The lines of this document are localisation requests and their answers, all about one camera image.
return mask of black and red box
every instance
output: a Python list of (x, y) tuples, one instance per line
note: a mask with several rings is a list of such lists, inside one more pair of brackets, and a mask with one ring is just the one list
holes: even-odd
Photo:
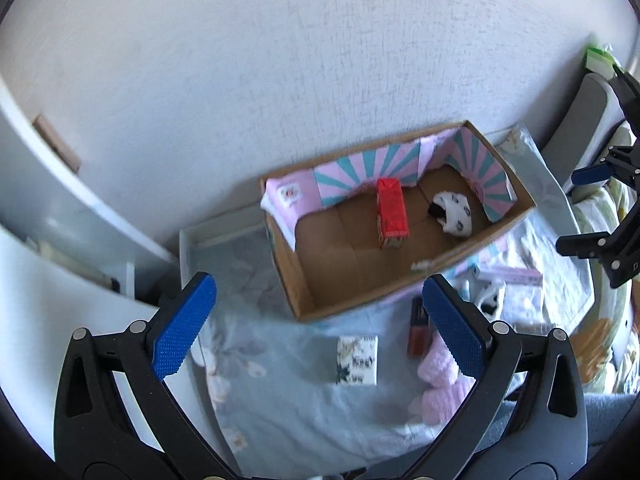
[(398, 248), (409, 236), (402, 186), (397, 178), (379, 178), (376, 182), (378, 240), (380, 247)]

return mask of red carton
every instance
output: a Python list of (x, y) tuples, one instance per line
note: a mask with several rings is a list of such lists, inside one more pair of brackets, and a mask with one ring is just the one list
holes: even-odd
[(398, 248), (409, 236), (402, 186), (396, 178), (379, 178), (376, 182), (378, 205), (378, 240), (380, 247)]

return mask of metal screw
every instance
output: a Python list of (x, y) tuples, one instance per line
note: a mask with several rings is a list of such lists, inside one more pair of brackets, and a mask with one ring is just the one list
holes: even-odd
[(75, 339), (76, 341), (80, 341), (84, 336), (86, 336), (85, 328), (76, 328), (72, 335), (73, 339)]
[(556, 339), (558, 339), (558, 341), (565, 341), (566, 340), (566, 333), (564, 332), (564, 330), (561, 330), (559, 328), (555, 328), (554, 329), (554, 337)]
[(509, 325), (503, 321), (496, 321), (494, 323), (494, 332), (498, 334), (507, 334), (509, 333)]
[(129, 330), (131, 330), (134, 334), (139, 334), (146, 328), (146, 322), (141, 319), (134, 321), (129, 325)]

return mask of wall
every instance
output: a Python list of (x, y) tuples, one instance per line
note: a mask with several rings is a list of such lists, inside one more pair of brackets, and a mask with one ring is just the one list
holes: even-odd
[(164, 243), (341, 146), (461, 118), (545, 139), (586, 41), (624, 63), (637, 27), (626, 0), (16, 0), (0, 72)]

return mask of teal stripe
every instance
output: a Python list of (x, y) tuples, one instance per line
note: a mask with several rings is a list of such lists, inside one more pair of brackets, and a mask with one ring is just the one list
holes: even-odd
[(396, 153), (400, 149), (400, 144), (390, 144), (389, 149), (386, 150), (385, 161), (382, 163), (382, 168), (380, 169), (380, 176), (384, 176), (386, 168), (389, 167), (391, 161), (396, 156)]
[(353, 189), (353, 186), (348, 186), (344, 182), (335, 180), (334, 178), (323, 175), (322, 173), (318, 173), (317, 171), (314, 171), (314, 176), (318, 184), (324, 184), (325, 186), (339, 187), (340, 189), (345, 189), (347, 191), (351, 191), (351, 189)]
[(497, 222), (500, 218), (502, 218), (502, 215), (498, 213), (494, 208), (487, 205), (482, 207), (484, 207), (484, 213), (486, 214), (486, 217), (489, 219), (489, 222)]
[(480, 141), (476, 136), (471, 137), (471, 169), (474, 170), (476, 168), (476, 159), (478, 158), (478, 147), (480, 146)]
[(462, 164), (466, 166), (466, 149), (465, 149), (465, 143), (462, 141), (462, 135), (460, 135), (460, 133), (456, 134), (456, 144), (458, 145), (459, 149), (460, 149), (460, 153), (462, 154)]
[(451, 155), (447, 155), (446, 158), (444, 159), (444, 162), (445, 164), (449, 164), (454, 170), (460, 173), (460, 165), (458, 164), (457, 160), (453, 158)]
[(331, 207), (338, 202), (342, 202), (345, 198), (345, 196), (327, 196), (321, 200), (322, 207)]
[(400, 179), (400, 184), (405, 184), (406, 186), (410, 186), (411, 184), (415, 184), (418, 182), (418, 174), (412, 173), (411, 175), (404, 176)]
[(506, 180), (507, 180), (507, 175), (503, 171), (501, 171), (497, 175), (492, 176), (489, 180), (487, 180), (484, 184), (482, 184), (482, 186), (491, 187), (491, 186), (495, 186), (496, 184), (503, 184), (504, 182), (506, 182)]
[(500, 202), (513, 202), (513, 198), (508, 193), (487, 193), (484, 197), (491, 200), (499, 200)]
[(364, 162), (364, 171), (367, 178), (371, 178), (373, 176), (373, 169), (376, 165), (376, 150), (362, 152), (362, 161)]
[(480, 171), (478, 171), (478, 177), (482, 178), (485, 176), (486, 172), (489, 171), (489, 168), (494, 163), (494, 158), (491, 153), (486, 152), (484, 154), (484, 160), (482, 161), (482, 166), (480, 166)]
[(412, 147), (409, 150), (409, 153), (406, 154), (405, 158), (394, 168), (391, 173), (389, 173), (389, 175), (394, 175), (398, 171), (402, 170), (402, 168), (404, 168), (409, 162), (418, 158), (418, 155), (420, 155), (420, 144), (416, 144), (414, 147)]
[(356, 170), (353, 169), (353, 164), (349, 160), (348, 156), (342, 156), (338, 160), (335, 161), (338, 166), (342, 168), (342, 170), (351, 177), (356, 184), (360, 183), (360, 179), (358, 178), (358, 174)]

